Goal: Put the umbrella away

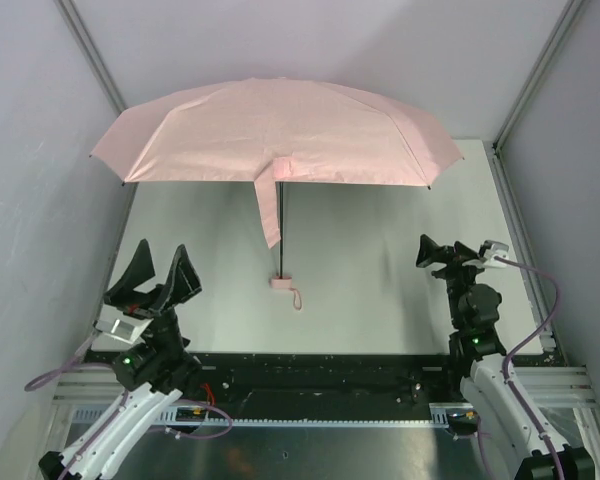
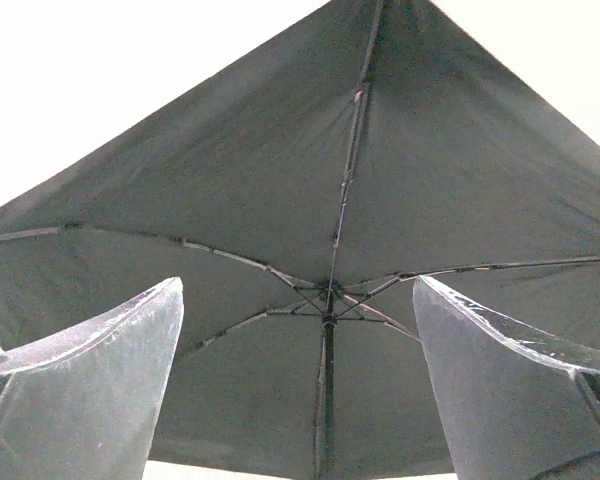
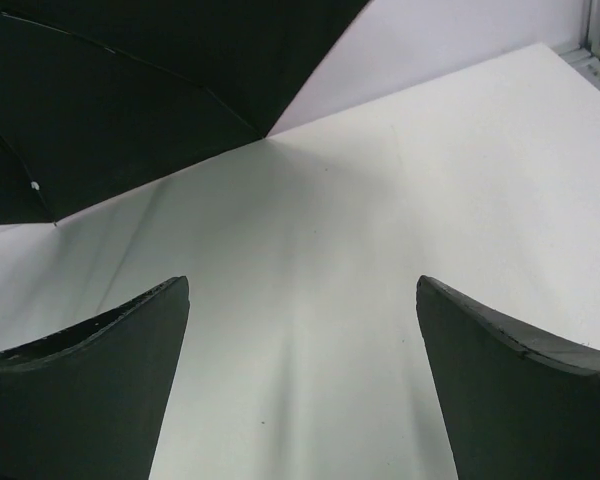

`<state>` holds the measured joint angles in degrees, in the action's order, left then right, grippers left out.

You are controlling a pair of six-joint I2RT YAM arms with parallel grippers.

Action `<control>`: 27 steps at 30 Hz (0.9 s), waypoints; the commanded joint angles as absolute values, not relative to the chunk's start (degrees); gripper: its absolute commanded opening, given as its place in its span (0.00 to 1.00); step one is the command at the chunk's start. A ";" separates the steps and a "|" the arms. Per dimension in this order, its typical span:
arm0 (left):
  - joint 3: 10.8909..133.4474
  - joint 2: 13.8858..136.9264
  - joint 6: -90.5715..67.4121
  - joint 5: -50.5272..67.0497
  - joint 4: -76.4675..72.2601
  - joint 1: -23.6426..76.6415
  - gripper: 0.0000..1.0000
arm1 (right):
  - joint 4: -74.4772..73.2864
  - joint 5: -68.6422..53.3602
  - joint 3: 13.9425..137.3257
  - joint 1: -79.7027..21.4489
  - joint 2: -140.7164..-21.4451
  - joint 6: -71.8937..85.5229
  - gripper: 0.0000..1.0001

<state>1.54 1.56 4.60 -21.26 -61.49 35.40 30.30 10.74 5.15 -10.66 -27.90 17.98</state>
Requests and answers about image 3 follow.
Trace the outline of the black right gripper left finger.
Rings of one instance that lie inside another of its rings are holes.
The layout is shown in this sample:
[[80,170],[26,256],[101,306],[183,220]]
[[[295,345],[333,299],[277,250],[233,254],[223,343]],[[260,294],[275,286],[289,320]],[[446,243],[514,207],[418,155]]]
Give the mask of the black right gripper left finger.
[[0,351],[0,479],[146,479],[189,315],[173,277]]

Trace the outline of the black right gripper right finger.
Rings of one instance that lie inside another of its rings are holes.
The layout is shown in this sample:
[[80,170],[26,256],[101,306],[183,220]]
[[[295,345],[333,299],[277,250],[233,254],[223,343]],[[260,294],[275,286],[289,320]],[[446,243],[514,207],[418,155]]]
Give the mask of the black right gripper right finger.
[[416,312],[461,479],[600,479],[600,350],[421,276]]

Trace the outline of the pink umbrella with black lining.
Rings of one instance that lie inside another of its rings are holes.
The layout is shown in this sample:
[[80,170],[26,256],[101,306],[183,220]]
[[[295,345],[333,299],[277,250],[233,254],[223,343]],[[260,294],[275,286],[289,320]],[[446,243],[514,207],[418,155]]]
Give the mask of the pink umbrella with black lining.
[[265,138],[364,3],[0,1],[0,225]]

